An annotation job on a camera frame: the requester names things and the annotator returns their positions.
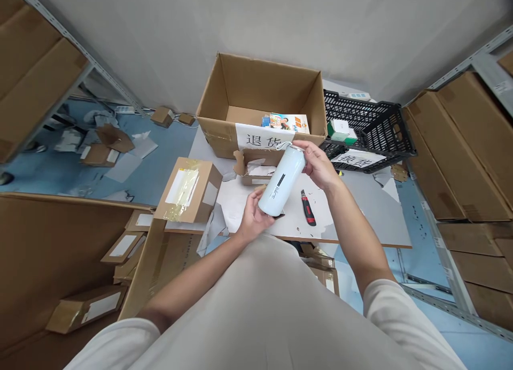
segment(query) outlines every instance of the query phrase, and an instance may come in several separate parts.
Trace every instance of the aluminum bottle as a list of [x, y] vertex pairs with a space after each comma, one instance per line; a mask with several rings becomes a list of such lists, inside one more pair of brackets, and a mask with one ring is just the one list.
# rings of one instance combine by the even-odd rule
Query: aluminum bottle
[[288, 147], [258, 202], [258, 207], [273, 217], [281, 214], [296, 179], [306, 165], [303, 148], [287, 143]]

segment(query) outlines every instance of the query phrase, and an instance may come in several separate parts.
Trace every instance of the paper sign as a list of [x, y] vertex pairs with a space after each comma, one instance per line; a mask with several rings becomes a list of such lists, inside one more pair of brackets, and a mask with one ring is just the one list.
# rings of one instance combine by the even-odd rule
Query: paper sign
[[131, 258], [137, 252], [137, 250], [139, 249], [139, 247], [141, 247], [141, 245], [144, 243], [145, 240], [146, 240], [146, 236], [141, 236], [141, 238], [139, 239], [137, 244], [130, 251], [130, 254], [128, 254], [128, 258]]
[[87, 154], [89, 153], [89, 151], [91, 150], [91, 147], [90, 146], [87, 146], [84, 151], [82, 152], [82, 155], [80, 156], [81, 159], [85, 159], [87, 158]]
[[207, 184], [207, 189], [203, 195], [203, 203], [213, 206], [217, 198], [218, 189], [210, 182]]
[[135, 222], [135, 225], [136, 226], [142, 226], [142, 227], [150, 227], [152, 221], [153, 221], [153, 215], [151, 215], [151, 214], [141, 214], [137, 218], [137, 221]]
[[107, 311], [115, 309], [118, 305], [120, 295], [121, 292], [117, 292], [116, 294], [91, 303], [89, 305], [89, 311], [84, 315], [84, 318], [82, 319], [82, 323], [99, 317], [100, 315], [105, 314]]
[[368, 167], [373, 165], [383, 159], [386, 159], [386, 156], [378, 155], [372, 152], [365, 152], [359, 150], [350, 149], [346, 153], [337, 156], [334, 159], [331, 159], [332, 163], [344, 163], [354, 165], [355, 167]]
[[433, 239], [434, 239], [434, 244], [435, 244], [435, 246], [437, 248], [445, 249], [445, 246], [442, 243], [442, 239], [441, 238], [433, 238]]
[[444, 267], [444, 271], [445, 271], [445, 276], [447, 277], [447, 279], [454, 280], [453, 271], [450, 268]]
[[235, 131], [237, 132], [239, 151], [244, 148], [274, 149], [278, 144], [291, 142], [295, 133], [286, 129], [257, 127], [240, 123], [235, 123]]
[[111, 152], [108, 153], [107, 161], [109, 163], [114, 163], [118, 159], [118, 156], [119, 156], [119, 152], [118, 151], [111, 150]]
[[335, 293], [335, 283], [333, 279], [326, 279], [326, 288], [332, 293]]
[[183, 205], [185, 207], [190, 206], [196, 184], [198, 184], [198, 171], [195, 169], [180, 168], [169, 189], [166, 203]]
[[127, 252], [128, 248], [132, 244], [132, 242], [135, 240], [137, 236], [136, 235], [125, 235], [123, 239], [120, 240], [118, 245], [112, 250], [112, 252], [109, 254], [109, 256], [123, 256], [125, 255], [125, 252]]
[[125, 153], [105, 176], [116, 182], [124, 183], [141, 162], [142, 159], [140, 157], [134, 156], [131, 153]]

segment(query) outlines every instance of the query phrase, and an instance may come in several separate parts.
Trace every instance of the black plastic crate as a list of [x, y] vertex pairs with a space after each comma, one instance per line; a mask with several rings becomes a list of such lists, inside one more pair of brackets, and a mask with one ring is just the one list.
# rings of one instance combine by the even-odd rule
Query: black plastic crate
[[337, 92], [324, 90], [326, 118], [346, 120], [354, 129], [358, 140], [353, 145], [326, 139], [321, 149], [331, 159], [346, 153], [349, 149], [369, 151], [386, 156], [375, 164], [357, 167], [345, 163], [333, 163], [336, 169], [373, 173], [398, 163], [417, 151], [402, 116], [399, 104], [389, 102], [371, 103], [341, 97]]

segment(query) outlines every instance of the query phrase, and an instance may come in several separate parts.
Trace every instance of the floor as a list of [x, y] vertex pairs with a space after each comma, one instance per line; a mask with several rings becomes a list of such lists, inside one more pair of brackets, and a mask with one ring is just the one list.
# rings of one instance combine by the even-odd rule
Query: floor
[[[99, 109], [93, 103], [68, 103], [72, 116], [79, 121], [90, 110]], [[51, 146], [59, 140], [60, 132], [46, 132], [38, 140], [49, 145], [49, 150], [44, 153], [21, 154], [7, 169], [15, 175], [15, 180], [7, 186], [0, 186], [0, 191], [53, 195], [80, 192], [81, 196], [103, 198], [116, 191], [127, 190], [135, 196], [134, 202], [157, 205], [176, 159], [188, 156], [196, 130], [178, 123], [165, 129], [156, 126], [149, 119], [135, 115], [120, 115], [118, 120], [121, 129], [129, 135], [151, 131], [150, 138], [158, 144], [158, 148], [143, 159], [142, 164], [125, 183], [117, 183], [104, 177], [103, 174], [108, 168], [80, 164], [77, 154], [53, 151]], [[396, 184], [413, 248], [385, 248], [388, 263], [398, 281], [402, 282], [402, 273], [408, 272], [447, 286], [415, 187], [410, 180]], [[224, 240], [222, 237], [216, 238], [207, 252], [215, 249]], [[344, 276], [351, 280], [352, 272], [340, 247], [331, 245], [326, 248], [332, 250], [339, 277]], [[345, 294], [346, 301], [362, 312], [361, 297], [356, 292], [354, 280], [352, 283], [352, 289]], [[490, 365], [496, 369], [513, 368], [513, 346], [510, 343], [419, 300], [415, 300], [415, 303], [441, 331], [469, 370], [486, 370]]]

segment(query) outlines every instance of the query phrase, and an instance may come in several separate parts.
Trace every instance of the open cardboard box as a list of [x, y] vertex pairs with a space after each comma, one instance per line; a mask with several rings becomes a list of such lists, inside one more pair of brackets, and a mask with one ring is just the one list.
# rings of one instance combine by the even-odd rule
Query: open cardboard box
[[248, 148], [243, 125], [259, 127], [259, 147], [275, 147], [280, 131], [261, 127], [273, 112], [305, 114], [310, 134], [295, 132], [293, 139], [320, 145], [328, 133], [321, 72], [218, 53], [196, 113], [215, 155], [234, 159]]
[[271, 180], [271, 176], [256, 176], [249, 175], [247, 172], [247, 164], [251, 161], [264, 159], [261, 164], [263, 166], [275, 166], [277, 167], [279, 161], [282, 159], [285, 151], [277, 150], [263, 150], [263, 149], [243, 149], [242, 151], [235, 151], [234, 156], [237, 160], [237, 164], [234, 166], [234, 171], [237, 175], [241, 176], [242, 184], [245, 186], [260, 186], [267, 184]]
[[[114, 266], [101, 258], [141, 204], [21, 193], [0, 194], [0, 367], [64, 368], [101, 329], [107, 315], [66, 335], [45, 330], [63, 298], [112, 284]], [[162, 286], [199, 260], [201, 235], [165, 233], [154, 219], [121, 310], [133, 317]]]

